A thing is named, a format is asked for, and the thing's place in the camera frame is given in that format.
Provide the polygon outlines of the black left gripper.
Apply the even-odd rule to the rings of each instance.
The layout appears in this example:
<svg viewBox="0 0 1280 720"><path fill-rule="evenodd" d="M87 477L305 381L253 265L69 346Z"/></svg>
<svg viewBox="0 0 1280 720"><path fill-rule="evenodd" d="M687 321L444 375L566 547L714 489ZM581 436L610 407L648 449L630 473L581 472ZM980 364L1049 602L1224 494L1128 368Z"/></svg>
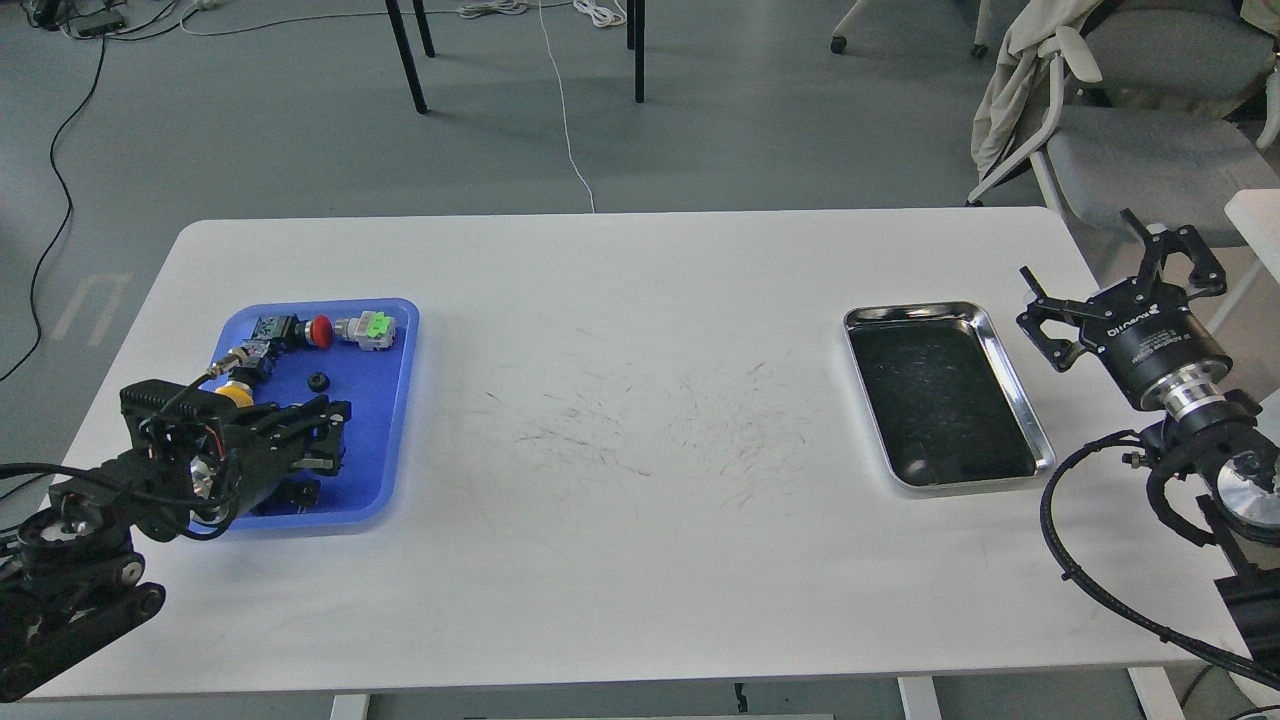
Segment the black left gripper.
<svg viewBox="0 0 1280 720"><path fill-rule="evenodd" d="M297 471L320 477L340 473L351 402L314 396L305 404L253 405L220 419L223 454L206 438L195 457L195 493L234 503L197 509L195 520L214 525L238 518L266 500L280 480Z"/></svg>

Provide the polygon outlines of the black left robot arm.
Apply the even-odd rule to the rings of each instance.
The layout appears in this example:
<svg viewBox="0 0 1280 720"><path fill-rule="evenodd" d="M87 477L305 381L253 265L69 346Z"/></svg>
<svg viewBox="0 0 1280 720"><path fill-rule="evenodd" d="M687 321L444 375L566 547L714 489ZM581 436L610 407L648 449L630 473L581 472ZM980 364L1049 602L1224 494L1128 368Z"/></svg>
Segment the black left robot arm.
<svg viewBox="0 0 1280 720"><path fill-rule="evenodd" d="M154 618L166 592L143 580L133 532L156 542L211 541L292 482L333 477L347 401L238 405L204 389L224 357L188 384L148 379L120 392L131 447L84 470L6 462L3 477L54 475L47 506L3 533L3 701L14 702Z"/></svg>

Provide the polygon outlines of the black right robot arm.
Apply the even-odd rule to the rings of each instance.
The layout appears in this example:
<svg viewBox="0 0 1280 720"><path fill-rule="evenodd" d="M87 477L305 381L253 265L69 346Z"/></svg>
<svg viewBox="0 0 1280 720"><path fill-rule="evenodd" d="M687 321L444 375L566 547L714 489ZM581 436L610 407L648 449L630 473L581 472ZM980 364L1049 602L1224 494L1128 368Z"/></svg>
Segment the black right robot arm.
<svg viewBox="0 0 1280 720"><path fill-rule="evenodd" d="M1277 446L1260 429L1261 405L1243 389L1221 388L1233 360L1190 310L1193 300L1228 291L1226 273L1193 225L1151 229L1130 209L1121 219L1144 247L1134 275L1076 301L1048 296L1023 268L1033 300L1016 323L1056 372L1091 354L1133 409L1161 419L1091 441L1062 460L1043 489L1039 528L1062 579L1102 607L1207 664L1276 688L1277 570L1252 562L1242 544L1277 546ZM1106 448L1146 470L1146 498L1161 524L1226 557L1231 574L1215 587L1247 655L1152 620L1070 555L1055 525L1055 491Z"/></svg>

